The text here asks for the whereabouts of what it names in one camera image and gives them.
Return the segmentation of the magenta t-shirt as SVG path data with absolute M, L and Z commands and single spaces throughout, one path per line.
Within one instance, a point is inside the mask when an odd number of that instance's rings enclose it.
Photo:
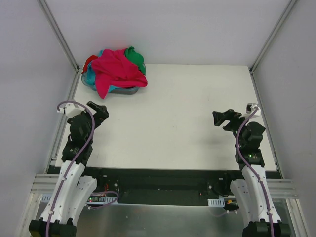
M 148 85 L 146 75 L 125 57 L 125 50 L 105 49 L 101 57 L 92 61 L 97 93 L 102 99 L 108 94 L 110 85 L 122 88 Z

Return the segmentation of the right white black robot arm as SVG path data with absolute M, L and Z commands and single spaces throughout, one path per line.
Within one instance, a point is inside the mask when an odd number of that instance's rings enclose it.
M 214 125 L 232 132 L 235 138 L 236 162 L 242 179 L 229 178 L 222 182 L 222 189 L 234 195 L 241 211 L 244 237 L 289 237 L 290 226 L 281 220 L 268 188 L 264 159 L 260 150 L 265 127 L 251 121 L 260 115 L 260 108 L 248 104 L 243 115 L 232 109 L 213 111 Z

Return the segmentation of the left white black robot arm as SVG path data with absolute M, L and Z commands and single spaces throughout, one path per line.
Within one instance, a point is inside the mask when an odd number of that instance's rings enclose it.
M 57 111 L 67 117 L 70 134 L 50 201 L 40 218 L 29 224 L 33 237 L 74 237 L 88 198 L 104 188 L 103 178 L 84 175 L 84 170 L 93 150 L 94 131 L 109 117 L 106 106 L 68 100 L 60 102 Z

